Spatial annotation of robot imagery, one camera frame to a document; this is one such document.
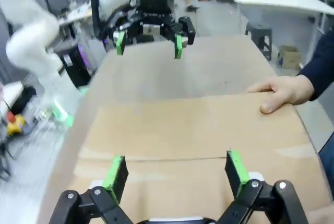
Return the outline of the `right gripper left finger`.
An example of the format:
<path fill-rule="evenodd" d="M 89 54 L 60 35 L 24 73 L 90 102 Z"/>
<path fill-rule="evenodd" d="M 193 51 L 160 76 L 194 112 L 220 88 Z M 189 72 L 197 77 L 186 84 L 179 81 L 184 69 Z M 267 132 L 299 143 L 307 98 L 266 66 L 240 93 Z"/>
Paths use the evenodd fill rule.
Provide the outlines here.
<path fill-rule="evenodd" d="M 120 207 L 128 169 L 124 156 L 115 156 L 101 186 L 79 194 L 61 193 L 56 204 L 56 223 L 89 223 L 100 218 L 104 223 L 132 223 Z"/>

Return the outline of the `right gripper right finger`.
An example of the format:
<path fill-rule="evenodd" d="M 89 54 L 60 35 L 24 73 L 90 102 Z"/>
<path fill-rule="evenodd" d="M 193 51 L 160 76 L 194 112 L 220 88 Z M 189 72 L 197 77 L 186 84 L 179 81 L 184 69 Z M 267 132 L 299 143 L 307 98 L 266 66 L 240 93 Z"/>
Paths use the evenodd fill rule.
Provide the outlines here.
<path fill-rule="evenodd" d="M 226 152 L 225 172 L 234 196 L 216 223 L 247 223 L 253 212 L 265 213 L 270 223 L 308 223 L 293 184 L 279 180 L 274 185 L 250 178 L 236 150 Z"/>

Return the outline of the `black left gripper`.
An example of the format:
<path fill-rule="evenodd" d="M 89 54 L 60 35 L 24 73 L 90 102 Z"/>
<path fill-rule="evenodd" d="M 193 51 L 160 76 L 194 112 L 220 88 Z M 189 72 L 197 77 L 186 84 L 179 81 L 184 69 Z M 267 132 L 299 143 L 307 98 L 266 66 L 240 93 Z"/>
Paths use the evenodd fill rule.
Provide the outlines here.
<path fill-rule="evenodd" d="M 129 19 L 124 11 L 115 11 L 108 18 L 108 36 L 123 55 L 127 36 L 163 36 L 174 43 L 174 58 L 180 59 L 182 51 L 193 45 L 196 30 L 187 16 L 174 18 L 174 0 L 137 0 L 135 13 Z"/>

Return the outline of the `person's right hand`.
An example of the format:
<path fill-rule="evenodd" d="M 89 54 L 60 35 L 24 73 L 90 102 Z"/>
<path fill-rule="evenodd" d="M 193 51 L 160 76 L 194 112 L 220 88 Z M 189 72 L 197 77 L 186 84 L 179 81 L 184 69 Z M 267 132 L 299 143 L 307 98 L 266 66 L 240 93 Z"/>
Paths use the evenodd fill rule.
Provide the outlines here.
<path fill-rule="evenodd" d="M 274 76 L 251 85 L 246 91 L 249 93 L 271 92 L 260 105 L 261 113 L 271 114 L 285 104 L 305 103 L 312 97 L 314 86 L 304 75 Z"/>

